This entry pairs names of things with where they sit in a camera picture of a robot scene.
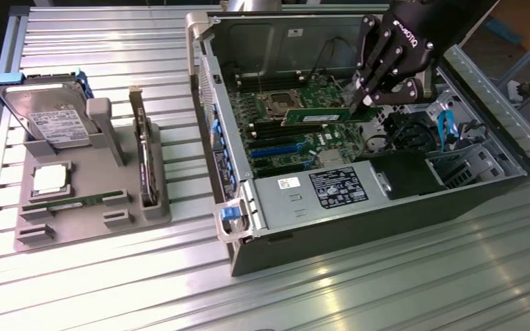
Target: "hard drive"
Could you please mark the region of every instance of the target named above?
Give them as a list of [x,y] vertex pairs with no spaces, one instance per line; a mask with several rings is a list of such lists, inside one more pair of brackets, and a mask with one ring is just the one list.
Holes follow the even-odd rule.
[[46,140],[54,148],[90,143],[89,134],[98,128],[86,117],[86,99],[92,95],[85,82],[74,74],[0,75],[1,100],[33,140]]

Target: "green circuit board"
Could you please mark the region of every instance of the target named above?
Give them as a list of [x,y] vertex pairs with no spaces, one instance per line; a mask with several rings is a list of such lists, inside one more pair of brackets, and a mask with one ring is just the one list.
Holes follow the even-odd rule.
[[[272,105],[271,100],[275,97],[279,102]],[[279,127],[278,123],[282,122],[286,111],[284,106],[310,112],[316,112],[319,111],[316,109],[322,108],[344,110],[338,87],[334,84],[320,83],[316,76],[302,88],[252,93],[231,92],[229,100],[247,158],[257,178],[323,168],[324,162],[320,155],[338,155],[334,162],[350,163],[363,151],[356,123],[323,125],[314,123],[306,126]],[[271,110],[275,106],[280,108],[278,113]],[[267,130],[259,130],[259,126],[268,126]],[[268,152],[286,148],[292,151],[267,155]],[[260,152],[265,156],[256,157],[255,153]]]

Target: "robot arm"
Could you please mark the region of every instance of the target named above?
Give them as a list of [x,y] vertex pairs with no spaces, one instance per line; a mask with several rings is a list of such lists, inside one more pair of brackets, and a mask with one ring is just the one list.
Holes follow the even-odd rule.
[[434,98],[434,63],[495,2],[392,0],[382,20],[372,15],[363,17],[351,113],[372,104],[424,103]]

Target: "motherboard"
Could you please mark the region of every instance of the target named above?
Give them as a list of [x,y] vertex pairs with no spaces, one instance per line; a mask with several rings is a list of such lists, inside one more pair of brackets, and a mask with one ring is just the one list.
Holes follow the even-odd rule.
[[363,151],[356,123],[332,123],[348,108],[330,77],[288,90],[231,92],[229,100],[257,178],[350,163]]

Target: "slotted metal surface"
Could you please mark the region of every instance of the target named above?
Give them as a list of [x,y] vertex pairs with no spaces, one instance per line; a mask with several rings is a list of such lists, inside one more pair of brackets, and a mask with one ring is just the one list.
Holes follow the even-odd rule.
[[[326,9],[356,8],[370,9]],[[132,120],[128,86],[144,89],[147,113],[161,127],[173,221],[14,253],[25,149],[12,120],[0,134],[0,330],[530,330],[530,183],[447,223],[229,277],[183,31],[189,10],[216,9],[33,8],[20,24],[24,73],[80,66],[94,95],[112,100],[117,125]],[[458,64],[467,61],[454,55]],[[530,156],[529,126],[475,69],[462,75],[483,85],[478,94]]]

